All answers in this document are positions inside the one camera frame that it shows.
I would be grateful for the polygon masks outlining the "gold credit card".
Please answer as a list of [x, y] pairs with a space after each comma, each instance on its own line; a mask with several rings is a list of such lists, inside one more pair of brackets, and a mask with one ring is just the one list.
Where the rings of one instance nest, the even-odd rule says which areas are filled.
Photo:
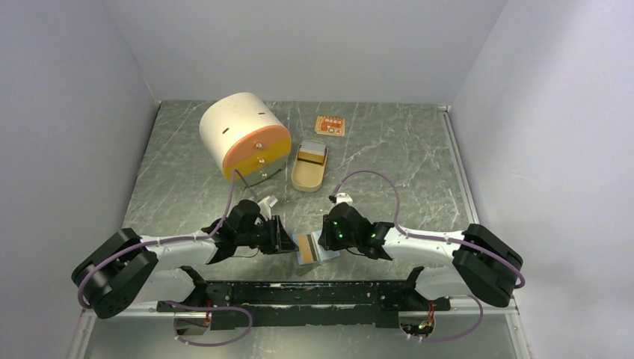
[[320, 260], [318, 248], [312, 233], [298, 234], [297, 245], [302, 264], [316, 263]]

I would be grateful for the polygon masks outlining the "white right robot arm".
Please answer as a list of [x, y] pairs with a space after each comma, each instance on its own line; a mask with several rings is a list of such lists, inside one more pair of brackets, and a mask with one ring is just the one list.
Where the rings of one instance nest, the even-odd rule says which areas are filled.
[[412, 230], [370, 222], [353, 206], [339, 203], [323, 216], [318, 243], [329, 251], [355, 248], [373, 260], [413, 261], [413, 283], [404, 288], [403, 298], [414, 310], [460, 295], [507, 307], [522, 283], [523, 258], [480, 224], [455, 232]]

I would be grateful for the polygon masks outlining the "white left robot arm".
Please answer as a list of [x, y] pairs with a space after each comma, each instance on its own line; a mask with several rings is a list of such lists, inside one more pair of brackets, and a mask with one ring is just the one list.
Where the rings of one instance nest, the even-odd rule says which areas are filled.
[[118, 230], [72, 272], [80, 305], [101, 319], [150, 301], [186, 310], [215, 306], [208, 283], [194, 270], [233, 257], [239, 247], [261, 254], [292, 253], [298, 246], [265, 201], [240, 200], [209, 227], [167, 237]]

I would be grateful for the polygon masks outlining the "gold oval tray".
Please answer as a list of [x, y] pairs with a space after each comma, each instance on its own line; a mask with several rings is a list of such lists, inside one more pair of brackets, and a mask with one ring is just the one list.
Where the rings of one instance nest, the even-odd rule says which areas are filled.
[[291, 175], [293, 187], [298, 191], [310, 193], [318, 191], [324, 179], [326, 163], [327, 159], [322, 166], [309, 162], [301, 162], [297, 160], [296, 154]]

